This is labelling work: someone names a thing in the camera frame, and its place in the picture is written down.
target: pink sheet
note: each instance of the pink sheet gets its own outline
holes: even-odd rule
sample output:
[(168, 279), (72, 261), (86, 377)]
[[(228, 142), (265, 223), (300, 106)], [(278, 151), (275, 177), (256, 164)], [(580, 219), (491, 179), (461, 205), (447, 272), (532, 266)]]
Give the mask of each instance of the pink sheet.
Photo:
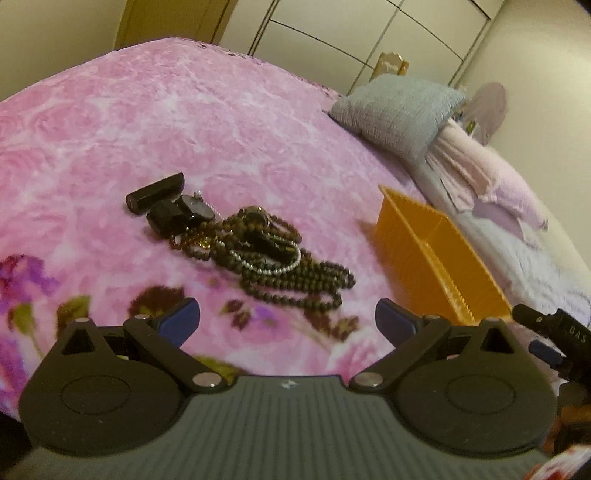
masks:
[[(214, 46), (169, 39), (116, 51), (0, 103), (0, 410), (69, 320), (120, 325), (183, 296), (202, 310), (185, 343), (227, 377), (340, 374), (391, 346), (374, 308), (392, 297), (366, 238), (378, 183), (424, 201), (408, 174), (324, 112), (337, 93)], [(243, 294), (212, 262), (158, 242), (125, 195), (182, 171), (223, 215), (261, 205), (357, 285), (325, 316)]]

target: watch face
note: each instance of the watch face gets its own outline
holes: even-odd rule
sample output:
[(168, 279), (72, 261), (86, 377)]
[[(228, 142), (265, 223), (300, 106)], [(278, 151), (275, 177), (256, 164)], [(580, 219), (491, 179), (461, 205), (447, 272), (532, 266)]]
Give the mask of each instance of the watch face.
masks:
[(242, 220), (244, 220), (244, 223), (247, 224), (253, 223), (255, 225), (269, 226), (271, 223), (269, 214), (261, 207), (245, 207), (240, 210), (239, 215), (242, 217)]
[(215, 213), (202, 200), (191, 195), (181, 195), (177, 200), (179, 208), (196, 223), (209, 222), (215, 219)]

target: beige wall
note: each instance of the beige wall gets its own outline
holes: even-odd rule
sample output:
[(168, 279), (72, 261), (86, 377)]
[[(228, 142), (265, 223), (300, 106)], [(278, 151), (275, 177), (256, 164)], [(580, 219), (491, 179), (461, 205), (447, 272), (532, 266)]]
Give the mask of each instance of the beige wall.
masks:
[(508, 0), (460, 84), (491, 80), (509, 107), (491, 144), (591, 265), (591, 16), (574, 0)]
[(0, 100), (113, 48), (125, 0), (0, 0)]

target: pink pillow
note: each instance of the pink pillow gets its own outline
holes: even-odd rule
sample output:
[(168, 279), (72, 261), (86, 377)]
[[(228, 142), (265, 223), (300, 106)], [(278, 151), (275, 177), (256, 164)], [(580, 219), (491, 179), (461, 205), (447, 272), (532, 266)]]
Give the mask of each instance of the pink pillow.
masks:
[(510, 212), (494, 203), (484, 203), (476, 196), (476, 192), (468, 185), (468, 182), (460, 173), (449, 165), (440, 150), (429, 148), (427, 150), (427, 164), (441, 180), (453, 206), (460, 213), (471, 212), (474, 217), (486, 218), (505, 232), (516, 236), (525, 244), (533, 247), (532, 243), (525, 240), (519, 220)]
[(448, 162), (485, 203), (496, 203), (535, 229), (546, 229), (540, 201), (527, 182), (496, 151), (470, 138), (453, 120), (439, 132), (430, 146), (438, 158)]

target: jewelry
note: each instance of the jewelry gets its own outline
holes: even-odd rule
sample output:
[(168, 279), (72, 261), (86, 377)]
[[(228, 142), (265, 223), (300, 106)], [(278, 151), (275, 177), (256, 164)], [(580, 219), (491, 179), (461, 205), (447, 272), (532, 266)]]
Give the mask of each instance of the jewelry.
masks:
[[(203, 201), (201, 192), (195, 198)], [(170, 238), (170, 246), (189, 258), (208, 261), (241, 276), (244, 292), (258, 300), (324, 313), (338, 309), (342, 288), (353, 288), (354, 275), (332, 262), (317, 262), (301, 248), (301, 235), (285, 220), (263, 208), (250, 206), (223, 219), (205, 221)], [(269, 290), (304, 293), (302, 298), (272, 294)], [(323, 301), (322, 295), (331, 296)]]

